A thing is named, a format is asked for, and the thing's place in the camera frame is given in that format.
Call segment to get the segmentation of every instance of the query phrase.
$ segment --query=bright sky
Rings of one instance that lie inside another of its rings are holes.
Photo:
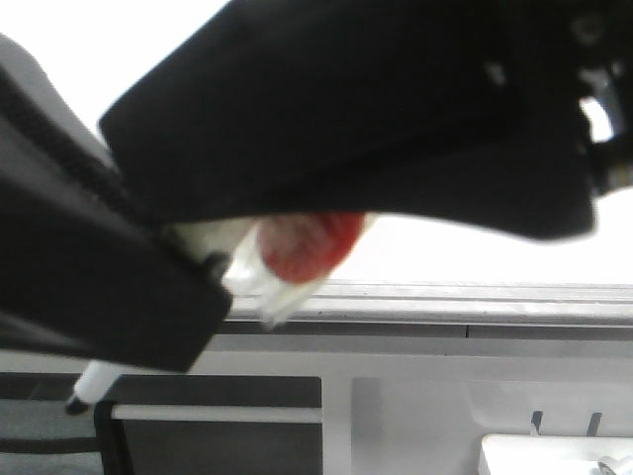
[[[4,0],[0,32],[41,63],[93,131],[130,85],[223,1]],[[597,203],[589,237],[549,244],[419,219],[382,217],[334,278],[362,281],[633,284],[633,193]]]

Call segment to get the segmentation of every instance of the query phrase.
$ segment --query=white marker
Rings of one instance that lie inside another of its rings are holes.
[[[126,370],[126,366],[92,360],[73,387],[66,403],[66,412],[81,414],[98,403]]]

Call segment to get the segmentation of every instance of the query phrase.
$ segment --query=red object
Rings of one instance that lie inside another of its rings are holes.
[[[360,237],[364,213],[309,213],[263,218],[257,244],[277,277],[304,284],[327,275]]]

